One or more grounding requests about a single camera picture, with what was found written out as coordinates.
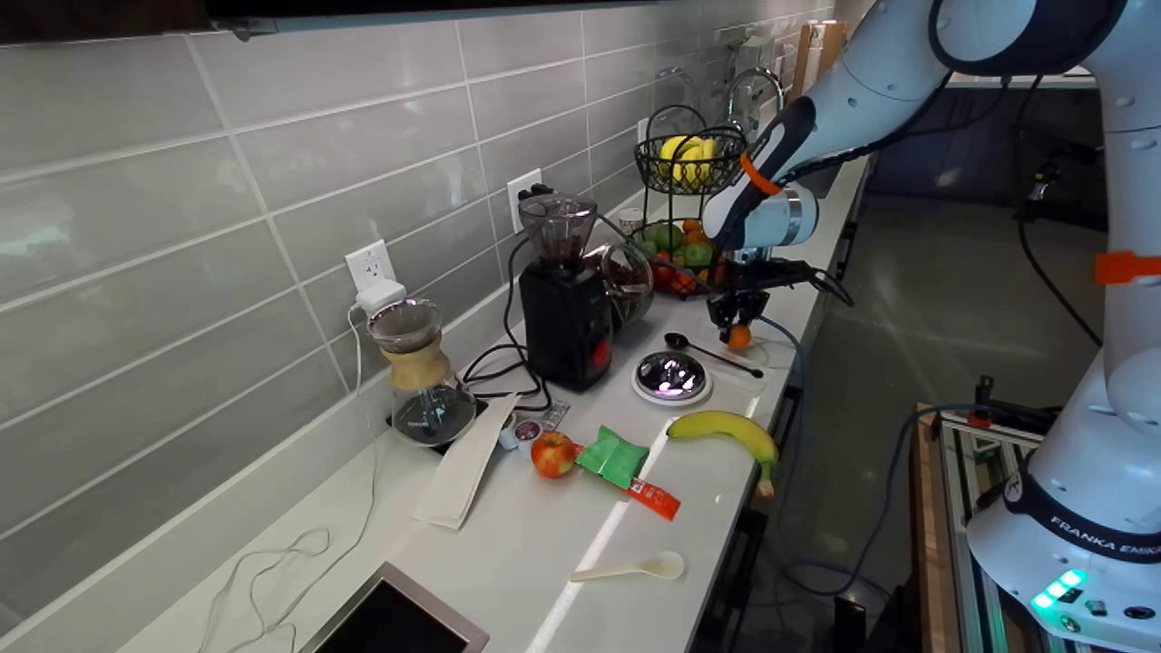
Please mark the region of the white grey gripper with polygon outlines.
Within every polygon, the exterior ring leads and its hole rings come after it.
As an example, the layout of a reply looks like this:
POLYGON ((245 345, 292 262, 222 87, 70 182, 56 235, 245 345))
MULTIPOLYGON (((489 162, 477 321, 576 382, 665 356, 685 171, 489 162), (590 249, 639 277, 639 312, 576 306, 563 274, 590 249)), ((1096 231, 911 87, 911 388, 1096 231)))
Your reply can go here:
MULTIPOLYGON (((748 179, 727 184, 705 206, 705 231, 731 253, 740 258, 767 258, 772 247, 807 242, 818 231, 819 200, 792 182, 785 193, 767 195, 748 179)), ((743 322, 767 321, 771 291, 743 288, 743 322)), ((716 327, 736 322, 736 291, 716 288, 709 299, 709 312, 716 327)))

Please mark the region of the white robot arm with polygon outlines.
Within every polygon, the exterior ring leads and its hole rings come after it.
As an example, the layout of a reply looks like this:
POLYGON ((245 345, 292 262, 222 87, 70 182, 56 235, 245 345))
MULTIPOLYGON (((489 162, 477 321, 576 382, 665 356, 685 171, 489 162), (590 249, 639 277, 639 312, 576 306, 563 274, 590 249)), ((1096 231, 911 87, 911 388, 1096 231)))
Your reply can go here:
POLYGON ((953 74, 1096 81, 1108 228, 1066 262, 1104 300, 1101 351, 969 557, 1031 619, 1161 653, 1161 0, 873 0, 838 61, 761 130, 705 228, 743 266, 789 231, 785 184, 896 137, 953 74))

